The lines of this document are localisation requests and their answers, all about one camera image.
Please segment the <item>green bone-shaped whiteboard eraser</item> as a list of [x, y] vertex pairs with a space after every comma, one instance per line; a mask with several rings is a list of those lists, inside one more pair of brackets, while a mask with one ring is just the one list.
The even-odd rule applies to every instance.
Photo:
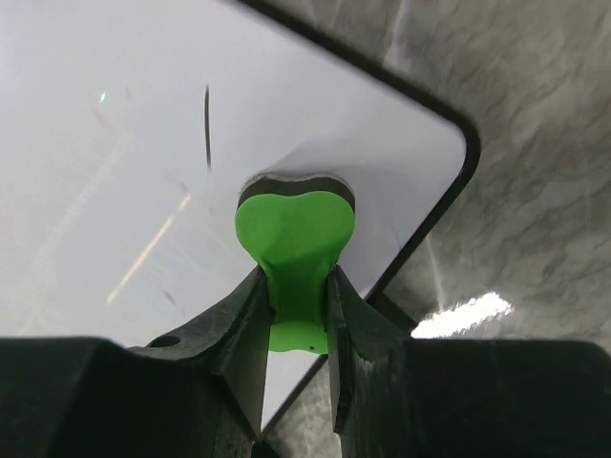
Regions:
[[242, 187], [235, 231], [266, 276], [270, 351], [327, 353], [327, 278], [355, 219], [354, 193], [335, 175], [259, 174]]

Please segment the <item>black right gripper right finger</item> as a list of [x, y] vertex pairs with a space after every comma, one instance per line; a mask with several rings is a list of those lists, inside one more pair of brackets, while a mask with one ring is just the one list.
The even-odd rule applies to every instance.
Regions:
[[327, 340], [346, 457], [610, 453], [610, 358], [594, 343], [415, 339], [341, 269], [327, 282]]

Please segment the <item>small black-framed whiteboard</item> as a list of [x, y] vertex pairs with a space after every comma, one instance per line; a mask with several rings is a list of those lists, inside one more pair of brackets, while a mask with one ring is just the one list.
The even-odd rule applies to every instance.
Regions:
[[264, 174], [340, 178], [379, 291], [471, 179], [472, 121], [268, 1], [1, 5], [1, 337], [149, 343], [253, 269]]

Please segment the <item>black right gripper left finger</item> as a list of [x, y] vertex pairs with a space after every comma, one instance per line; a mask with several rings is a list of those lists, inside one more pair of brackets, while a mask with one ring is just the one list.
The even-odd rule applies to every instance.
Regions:
[[5, 457], [247, 457], [260, 432], [270, 330], [254, 269], [143, 347], [99, 338], [1, 342]]

